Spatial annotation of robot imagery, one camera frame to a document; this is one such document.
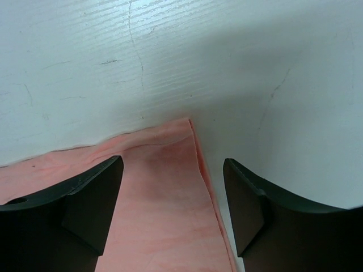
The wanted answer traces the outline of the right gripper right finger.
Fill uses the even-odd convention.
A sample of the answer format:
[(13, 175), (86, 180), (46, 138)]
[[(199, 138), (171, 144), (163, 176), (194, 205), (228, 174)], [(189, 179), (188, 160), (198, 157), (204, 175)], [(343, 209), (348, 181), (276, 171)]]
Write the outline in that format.
[(237, 255), (245, 271), (361, 271), (362, 208), (294, 194), (234, 159), (223, 164)]

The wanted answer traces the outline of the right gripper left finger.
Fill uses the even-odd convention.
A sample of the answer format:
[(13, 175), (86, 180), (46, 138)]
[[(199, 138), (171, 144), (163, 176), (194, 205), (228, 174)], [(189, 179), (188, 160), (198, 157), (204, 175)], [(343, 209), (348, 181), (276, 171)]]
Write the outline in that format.
[(2, 271), (94, 271), (103, 255), (124, 164), (89, 170), (1, 206)]

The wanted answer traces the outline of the pink t shirt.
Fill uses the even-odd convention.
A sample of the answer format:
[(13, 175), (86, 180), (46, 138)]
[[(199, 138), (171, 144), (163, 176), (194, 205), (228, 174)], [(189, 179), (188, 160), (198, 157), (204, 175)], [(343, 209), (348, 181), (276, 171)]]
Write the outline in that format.
[(187, 118), (2, 167), (1, 202), (66, 180), (114, 155), (122, 157), (124, 174), (97, 271), (237, 270)]

